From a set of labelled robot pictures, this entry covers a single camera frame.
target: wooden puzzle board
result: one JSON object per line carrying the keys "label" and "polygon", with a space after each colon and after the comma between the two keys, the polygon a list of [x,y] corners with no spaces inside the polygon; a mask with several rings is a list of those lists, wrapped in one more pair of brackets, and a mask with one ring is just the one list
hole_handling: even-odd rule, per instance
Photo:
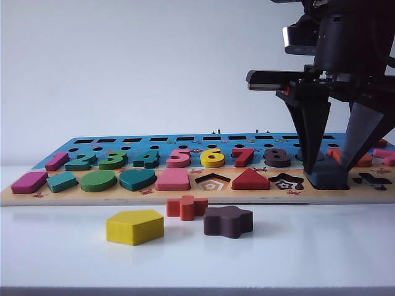
{"label": "wooden puzzle board", "polygon": [[[344,140],[343,133],[325,134],[321,151],[326,152],[328,148],[342,148]],[[246,168],[235,168],[235,158],[231,157],[233,148],[253,148],[254,158]],[[269,148],[283,149],[291,157],[291,166],[288,168],[274,168],[265,163],[263,154]],[[221,153],[225,155],[225,165],[220,168],[206,168],[200,164],[200,154],[202,151],[212,148],[221,148]],[[44,165],[53,158],[55,153],[68,152],[71,160],[76,159],[77,153],[95,152],[98,161],[106,159],[112,150],[122,150],[128,155],[127,164],[114,170],[117,179],[119,174],[125,170],[133,168],[134,157],[141,155],[148,150],[158,151],[159,166],[155,168],[156,176],[160,176],[165,169],[166,160],[175,149],[190,149],[191,164],[188,170],[189,183],[191,189],[188,191],[157,191],[155,184],[145,187],[139,191],[129,191],[122,187],[119,182],[110,189],[101,192],[85,192],[80,185],[66,189],[59,193],[52,193],[47,185],[42,186],[32,194],[13,194],[10,186],[1,192],[1,205],[144,205],[144,204],[164,204],[167,198],[179,198],[183,195],[193,195],[195,197],[207,197],[212,204],[393,204],[395,203],[394,184],[386,184],[386,190],[376,190],[372,186],[362,183],[358,184],[353,179],[359,178],[359,173],[370,173],[376,178],[386,178],[395,181],[393,168],[383,165],[381,158],[373,158],[371,167],[355,167],[349,174],[350,190],[316,190],[307,178],[303,175],[302,162],[295,155],[299,150],[297,135],[289,134],[194,134],[194,135],[166,135],[166,136],[127,136],[127,137],[91,137],[75,138],[69,140],[62,147],[48,155],[39,164],[33,167],[32,171],[44,171]],[[395,147],[388,143],[382,149],[395,150]],[[304,179],[303,189],[283,189],[280,190],[275,183],[270,183],[269,190],[233,190],[231,184],[247,168],[254,168],[258,174],[265,178],[276,177],[280,173],[286,173]],[[98,163],[93,163],[89,171],[72,171],[77,180],[90,171],[98,170]],[[64,171],[62,166],[57,171],[48,172],[49,176],[54,176]],[[214,185],[210,189],[202,190],[202,186],[195,180],[203,176],[215,173],[230,179],[230,182],[223,182],[222,190],[217,190]]]}

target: green oval piece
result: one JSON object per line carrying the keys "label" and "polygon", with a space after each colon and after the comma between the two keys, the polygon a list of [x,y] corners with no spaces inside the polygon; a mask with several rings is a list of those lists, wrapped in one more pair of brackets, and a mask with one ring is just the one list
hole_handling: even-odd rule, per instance
{"label": "green oval piece", "polygon": [[99,192],[111,188],[117,183],[113,171],[92,171],[81,178],[81,188],[86,192]]}

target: red piece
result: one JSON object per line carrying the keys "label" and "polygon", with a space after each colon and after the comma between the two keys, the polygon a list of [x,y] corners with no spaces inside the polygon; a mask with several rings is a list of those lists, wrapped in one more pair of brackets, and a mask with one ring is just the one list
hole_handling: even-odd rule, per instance
{"label": "red piece", "polygon": [[241,175],[239,175],[232,182],[233,190],[251,190],[251,189],[263,189],[267,190],[270,188],[270,181],[265,177],[258,174],[252,168],[248,168]]}
{"label": "red piece", "polygon": [[209,206],[208,199],[194,198],[184,195],[180,199],[167,199],[166,212],[168,217],[180,217],[183,221],[194,220],[195,216],[203,216]]}
{"label": "red piece", "polygon": [[252,148],[233,148],[232,157],[237,157],[235,160],[236,168],[244,168],[254,157],[254,149]]}
{"label": "red piece", "polygon": [[[338,163],[340,163],[341,150],[339,148],[329,148],[326,154],[327,156],[333,158]],[[355,166],[364,168],[371,167],[372,161],[373,157],[370,154],[366,153],[364,156],[362,156],[362,158],[357,162]]]}

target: teal parallelogram piece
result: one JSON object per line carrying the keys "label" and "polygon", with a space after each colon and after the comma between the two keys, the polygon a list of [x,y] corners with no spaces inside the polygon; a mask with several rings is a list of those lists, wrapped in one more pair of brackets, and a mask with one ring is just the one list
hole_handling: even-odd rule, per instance
{"label": "teal parallelogram piece", "polygon": [[47,178],[47,184],[53,193],[66,190],[78,184],[76,177],[70,171]]}
{"label": "teal parallelogram piece", "polygon": [[156,181],[154,170],[126,170],[119,175],[120,184],[122,187],[137,191],[145,188]]}

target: white surface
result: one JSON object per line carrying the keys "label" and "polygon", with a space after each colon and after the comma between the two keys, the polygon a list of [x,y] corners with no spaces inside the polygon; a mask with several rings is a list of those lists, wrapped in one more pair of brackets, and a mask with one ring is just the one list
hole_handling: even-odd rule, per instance
{"label": "white surface", "polygon": [[[300,3],[3,0],[1,13],[3,165],[79,136],[294,131],[284,103],[245,79],[312,63],[284,52]],[[345,131],[348,107],[331,101],[327,131]]]}

